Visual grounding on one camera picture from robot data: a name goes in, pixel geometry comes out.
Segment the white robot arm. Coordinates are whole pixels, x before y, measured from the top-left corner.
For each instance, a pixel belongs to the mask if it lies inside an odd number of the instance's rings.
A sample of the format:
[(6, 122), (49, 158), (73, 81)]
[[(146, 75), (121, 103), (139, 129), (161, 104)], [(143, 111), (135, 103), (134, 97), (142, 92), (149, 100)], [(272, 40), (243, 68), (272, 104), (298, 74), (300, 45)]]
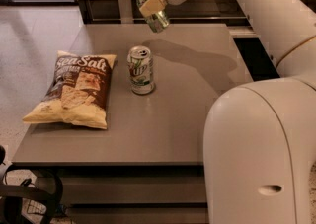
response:
[[(186, 0), (148, 0), (143, 16)], [(203, 166), (210, 224), (311, 224), (316, 162), (316, 15), (300, 0), (237, 0), (278, 78), (212, 105)]]

